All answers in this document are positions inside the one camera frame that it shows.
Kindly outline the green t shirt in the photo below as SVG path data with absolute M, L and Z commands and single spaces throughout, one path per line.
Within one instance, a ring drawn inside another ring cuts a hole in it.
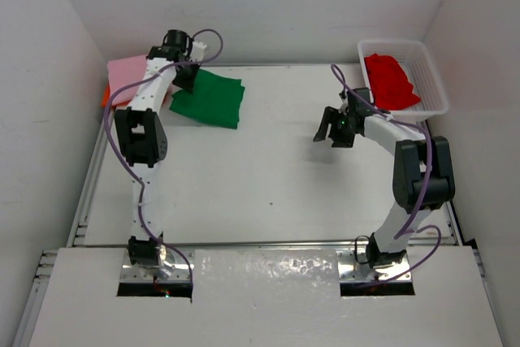
M 193 91 L 175 92 L 169 109 L 200 124 L 238 129 L 244 94 L 240 79 L 200 70 Z

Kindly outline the pink t shirt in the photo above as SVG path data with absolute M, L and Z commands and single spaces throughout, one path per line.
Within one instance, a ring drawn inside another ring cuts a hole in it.
M 123 87 L 141 81 L 147 68 L 146 61 L 144 54 L 109 61 L 107 71 L 110 97 Z

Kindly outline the red t shirt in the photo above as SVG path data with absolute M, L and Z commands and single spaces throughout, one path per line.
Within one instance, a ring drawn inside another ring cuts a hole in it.
M 386 111 L 403 111 L 421 102 L 399 63 L 389 55 L 364 58 L 375 105 Z

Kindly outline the orange t shirt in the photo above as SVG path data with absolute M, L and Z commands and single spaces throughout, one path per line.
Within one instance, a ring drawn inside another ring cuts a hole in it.
M 108 103 L 108 101 L 110 99 L 110 95 L 111 95 L 110 86 L 107 85 L 105 90 L 104 90 L 103 96 L 102 96 L 101 107 L 105 107 L 106 106 L 106 104 Z

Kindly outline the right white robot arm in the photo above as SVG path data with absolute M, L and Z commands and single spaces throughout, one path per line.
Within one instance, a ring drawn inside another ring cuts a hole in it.
M 393 156 L 394 203 L 366 246 L 365 264 L 374 268 L 400 261 L 413 234 L 432 211 L 453 200 L 456 187 L 449 141 L 374 108 L 370 97 L 367 88 L 344 88 L 341 107 L 324 109 L 313 141 L 329 138 L 333 148 L 348 149 L 363 136 Z

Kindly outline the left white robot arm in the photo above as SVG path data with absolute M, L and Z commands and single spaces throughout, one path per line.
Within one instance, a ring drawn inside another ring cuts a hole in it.
M 116 110 L 115 129 L 119 153 L 130 170 L 133 185 L 134 217 L 128 239 L 130 263 L 140 267 L 159 267 L 163 255 L 163 229 L 157 215 L 157 174 L 167 155 L 167 135 L 159 118 L 163 100 L 170 86 L 179 82 L 191 89 L 197 74 L 198 60 L 205 48 L 192 57 L 195 41 L 187 33 L 170 30 L 159 46 L 146 56 L 145 74 L 127 107 Z

